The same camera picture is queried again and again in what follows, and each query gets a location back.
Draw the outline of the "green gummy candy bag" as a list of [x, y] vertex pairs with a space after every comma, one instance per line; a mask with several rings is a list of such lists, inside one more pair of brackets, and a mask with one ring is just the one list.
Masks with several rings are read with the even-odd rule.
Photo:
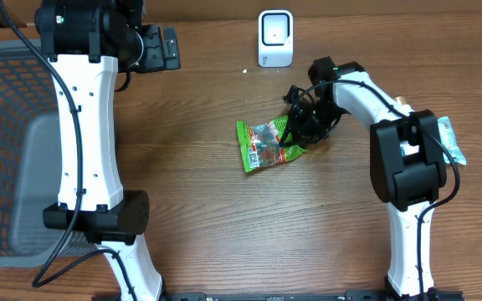
[[288, 116], [283, 115], [261, 125], [249, 126], [243, 121], [236, 123], [245, 172], [293, 161], [306, 152], [298, 145], [282, 147], [279, 144], [287, 121]]

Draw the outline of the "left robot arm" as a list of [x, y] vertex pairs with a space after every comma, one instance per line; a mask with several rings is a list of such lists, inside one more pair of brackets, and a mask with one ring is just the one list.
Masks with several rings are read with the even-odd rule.
[[122, 300], [165, 300], [144, 236], [149, 198], [120, 180], [114, 97], [118, 74], [177, 69], [162, 31], [142, 22], [141, 1], [45, 1], [35, 13], [42, 63], [58, 103], [61, 179], [43, 222], [84, 234], [106, 257]]

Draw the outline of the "white tube with gold cap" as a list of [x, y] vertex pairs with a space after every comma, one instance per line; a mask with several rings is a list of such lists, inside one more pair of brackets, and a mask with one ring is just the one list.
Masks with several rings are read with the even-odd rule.
[[408, 105], [407, 99], [404, 96], [397, 96], [394, 100], [400, 105]]

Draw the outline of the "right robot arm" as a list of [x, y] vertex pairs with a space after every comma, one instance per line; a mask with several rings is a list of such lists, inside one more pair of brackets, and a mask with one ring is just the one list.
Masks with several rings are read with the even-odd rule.
[[447, 181], [437, 119], [429, 110], [398, 103], [358, 63], [317, 59], [308, 89], [290, 87], [282, 146], [325, 139], [343, 115], [361, 122], [370, 135], [370, 179], [387, 204], [391, 262], [386, 290], [394, 300], [434, 300], [430, 273], [430, 226], [438, 193]]

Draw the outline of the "mint green wipes packet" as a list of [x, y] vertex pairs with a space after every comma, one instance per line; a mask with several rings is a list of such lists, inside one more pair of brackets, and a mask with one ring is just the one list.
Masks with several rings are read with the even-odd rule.
[[438, 130], [440, 140], [444, 147], [448, 150], [454, 162], [466, 166], [467, 160], [458, 146], [456, 135], [448, 116], [438, 118]]

